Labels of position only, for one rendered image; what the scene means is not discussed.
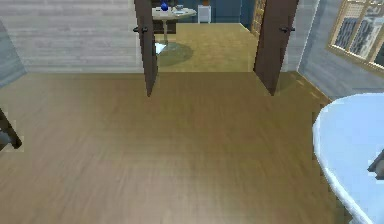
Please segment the dark brown room door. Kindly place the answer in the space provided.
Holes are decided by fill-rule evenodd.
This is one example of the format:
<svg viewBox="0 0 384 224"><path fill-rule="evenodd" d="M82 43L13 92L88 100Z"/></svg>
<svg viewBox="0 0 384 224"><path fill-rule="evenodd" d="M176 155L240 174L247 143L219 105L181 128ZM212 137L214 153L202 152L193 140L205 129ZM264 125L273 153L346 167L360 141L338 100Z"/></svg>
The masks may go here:
<svg viewBox="0 0 384 224"><path fill-rule="evenodd" d="M137 27L148 28L147 32L139 32L137 34L139 35L140 39L146 94L148 97L150 97L158 74L152 17L152 2L151 0L134 0L134 4L136 10Z"/></svg>
<svg viewBox="0 0 384 224"><path fill-rule="evenodd" d="M279 28L294 27L293 21L298 2L299 0L266 0L254 72L271 96L276 92L286 48L292 33L284 33Z"/></svg>

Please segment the white small cabinet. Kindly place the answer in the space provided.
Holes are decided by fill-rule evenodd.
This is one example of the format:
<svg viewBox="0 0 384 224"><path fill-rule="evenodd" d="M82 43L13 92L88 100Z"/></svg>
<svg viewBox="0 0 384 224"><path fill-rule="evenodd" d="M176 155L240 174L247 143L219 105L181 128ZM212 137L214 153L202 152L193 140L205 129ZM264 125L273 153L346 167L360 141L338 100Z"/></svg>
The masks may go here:
<svg viewBox="0 0 384 224"><path fill-rule="evenodd" d="M211 22L211 7L209 5L198 6L198 22L199 23L210 23Z"/></svg>

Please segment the wooden lattice shelf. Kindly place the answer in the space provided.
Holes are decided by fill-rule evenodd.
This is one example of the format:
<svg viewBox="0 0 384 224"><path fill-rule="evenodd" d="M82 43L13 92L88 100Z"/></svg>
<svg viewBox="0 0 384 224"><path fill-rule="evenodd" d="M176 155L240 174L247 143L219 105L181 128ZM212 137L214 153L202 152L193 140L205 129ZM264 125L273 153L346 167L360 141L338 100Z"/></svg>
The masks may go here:
<svg viewBox="0 0 384 224"><path fill-rule="evenodd" d="M255 0L253 18L252 18L252 24L251 24L251 33L256 37L260 36L265 5L266 5L266 0Z"/></svg>

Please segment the pale blue round table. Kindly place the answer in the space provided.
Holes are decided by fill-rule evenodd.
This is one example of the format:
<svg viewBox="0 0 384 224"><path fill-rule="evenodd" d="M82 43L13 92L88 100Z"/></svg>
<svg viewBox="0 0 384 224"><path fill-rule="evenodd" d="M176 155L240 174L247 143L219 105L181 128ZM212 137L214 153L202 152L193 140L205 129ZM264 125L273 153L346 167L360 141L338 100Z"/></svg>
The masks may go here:
<svg viewBox="0 0 384 224"><path fill-rule="evenodd" d="M384 180L367 171L384 149L384 93L354 94L331 102L319 112L312 133L316 159L351 214L349 224L384 224Z"/></svg>

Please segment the dark brown chair leg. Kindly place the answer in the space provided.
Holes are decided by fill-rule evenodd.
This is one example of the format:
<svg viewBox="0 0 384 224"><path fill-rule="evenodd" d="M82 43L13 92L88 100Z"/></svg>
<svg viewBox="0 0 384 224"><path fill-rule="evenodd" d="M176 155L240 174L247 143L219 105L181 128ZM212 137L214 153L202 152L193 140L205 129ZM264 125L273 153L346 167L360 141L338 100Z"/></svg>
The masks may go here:
<svg viewBox="0 0 384 224"><path fill-rule="evenodd" d="M22 141L0 108L0 151L7 144L11 144L14 149L18 149L22 146Z"/></svg>

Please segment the wooden framed window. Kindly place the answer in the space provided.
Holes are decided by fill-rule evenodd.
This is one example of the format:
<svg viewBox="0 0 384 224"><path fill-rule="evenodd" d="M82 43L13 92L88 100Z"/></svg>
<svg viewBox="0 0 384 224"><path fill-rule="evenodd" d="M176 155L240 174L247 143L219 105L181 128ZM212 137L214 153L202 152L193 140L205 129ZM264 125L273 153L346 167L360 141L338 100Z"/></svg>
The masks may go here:
<svg viewBox="0 0 384 224"><path fill-rule="evenodd" d="M342 0L327 49L384 76L384 0Z"/></svg>

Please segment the dark grey object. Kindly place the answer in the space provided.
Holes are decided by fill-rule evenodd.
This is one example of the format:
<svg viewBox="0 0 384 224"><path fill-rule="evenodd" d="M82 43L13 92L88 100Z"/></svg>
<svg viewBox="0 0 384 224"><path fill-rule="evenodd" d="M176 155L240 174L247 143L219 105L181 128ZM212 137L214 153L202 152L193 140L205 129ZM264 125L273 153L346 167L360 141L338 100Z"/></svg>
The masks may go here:
<svg viewBox="0 0 384 224"><path fill-rule="evenodd" d="M370 162L367 171L376 180L384 180L384 149Z"/></svg>

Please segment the round beige pedestal table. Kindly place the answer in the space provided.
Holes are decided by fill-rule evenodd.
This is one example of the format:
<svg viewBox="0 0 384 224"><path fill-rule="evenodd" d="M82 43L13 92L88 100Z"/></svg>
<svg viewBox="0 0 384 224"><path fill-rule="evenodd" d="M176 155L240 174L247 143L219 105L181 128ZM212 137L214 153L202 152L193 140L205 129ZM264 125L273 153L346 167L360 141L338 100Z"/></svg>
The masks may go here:
<svg viewBox="0 0 384 224"><path fill-rule="evenodd" d="M160 54L168 45L168 35L175 34L177 21L184 18L193 17L197 14L194 9L182 8L177 10L175 7L163 11L160 7L152 9L154 33L162 34L163 41L155 43L156 53Z"/></svg>

